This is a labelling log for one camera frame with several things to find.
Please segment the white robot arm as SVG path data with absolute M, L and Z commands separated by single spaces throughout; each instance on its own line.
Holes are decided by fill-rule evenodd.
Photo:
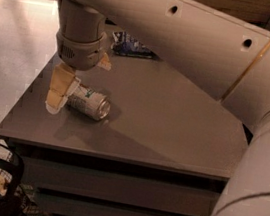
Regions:
M 67 65 L 101 60 L 104 16 L 238 117 L 253 140 L 211 216 L 270 216 L 270 31 L 194 0 L 59 0 L 59 9 Z

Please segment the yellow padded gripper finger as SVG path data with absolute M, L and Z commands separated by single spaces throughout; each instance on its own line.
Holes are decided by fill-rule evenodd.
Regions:
M 45 105 L 50 114 L 60 112 L 69 100 L 69 96 L 79 86 L 80 79 L 75 73 L 74 68 L 69 67 L 66 63 L 60 63 L 54 67 Z
M 101 60 L 98 62 L 98 66 L 107 71 L 112 69 L 111 61 L 107 53 L 105 53 Z

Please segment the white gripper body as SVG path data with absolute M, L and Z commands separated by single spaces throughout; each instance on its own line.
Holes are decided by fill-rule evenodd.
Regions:
M 82 43 L 70 41 L 61 32 L 56 34 L 59 58 L 69 67 L 85 71 L 97 66 L 107 48 L 107 34 L 103 31 L 98 40 Z

